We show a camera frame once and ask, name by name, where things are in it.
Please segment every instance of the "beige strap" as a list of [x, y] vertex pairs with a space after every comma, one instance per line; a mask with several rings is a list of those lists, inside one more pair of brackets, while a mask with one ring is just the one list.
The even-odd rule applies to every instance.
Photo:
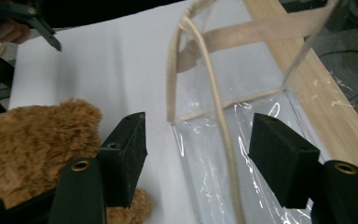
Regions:
[[[322, 7], [282, 14], [260, 21], [247, 21], [212, 30], [202, 36], [209, 53], [212, 53], [256, 42], [315, 35], [321, 24], [326, 21], [330, 11], [330, 7]], [[188, 42], [179, 52], [177, 73], [194, 67], [199, 56], [199, 48], [195, 40]]]

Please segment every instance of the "clear plastic bag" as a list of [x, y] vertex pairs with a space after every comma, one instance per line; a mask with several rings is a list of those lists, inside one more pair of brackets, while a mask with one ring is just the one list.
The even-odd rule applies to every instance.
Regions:
[[[303, 210], [282, 208], [247, 154], [254, 113], [282, 120], [322, 151], [320, 161], [335, 147], [352, 147], [339, 139], [345, 134], [323, 134], [329, 124], [319, 121], [356, 113], [310, 51], [337, 1], [269, 17], [257, 10], [269, 11], [274, 1], [244, 2], [195, 1], [172, 40], [168, 121], [193, 209], [199, 223], [311, 223], [312, 201]], [[333, 154], [358, 164], [340, 155]]]

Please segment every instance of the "black clamp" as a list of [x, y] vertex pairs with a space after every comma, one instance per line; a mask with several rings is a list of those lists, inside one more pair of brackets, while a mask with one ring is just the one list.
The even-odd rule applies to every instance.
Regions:
[[146, 156], [145, 112], [129, 115], [95, 159], [65, 165], [57, 188], [8, 210], [0, 199], [0, 223], [106, 223], [106, 206], [131, 206]]
[[15, 21], [31, 25], [53, 48], [61, 51], [61, 44], [54, 37], [55, 31], [42, 18], [39, 2], [38, 0], [30, 0], [27, 4], [22, 5], [0, 0], [0, 19], [11, 18]]
[[313, 224], [358, 224], [358, 167], [318, 162], [320, 150], [278, 119], [255, 114], [249, 157], [286, 208], [313, 200]]

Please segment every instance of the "wooden board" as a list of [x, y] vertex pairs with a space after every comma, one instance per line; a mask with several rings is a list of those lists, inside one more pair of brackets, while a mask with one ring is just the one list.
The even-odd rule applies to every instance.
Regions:
[[[286, 13], [278, 0], [243, 0], [253, 20]], [[302, 39], [268, 42], [283, 72], [296, 57]], [[313, 128], [333, 160], [358, 166], [358, 114], [313, 50], [290, 82]]]

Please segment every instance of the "teddy bear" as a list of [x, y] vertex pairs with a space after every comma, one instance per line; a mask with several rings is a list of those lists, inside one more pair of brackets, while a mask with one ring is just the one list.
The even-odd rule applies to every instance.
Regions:
[[[0, 198], [6, 208], [57, 187], [69, 161], [94, 158], [101, 119], [99, 108], [82, 99], [0, 114]], [[140, 224], [151, 212], [149, 196], [136, 189], [131, 208], [106, 208], [107, 223]]]

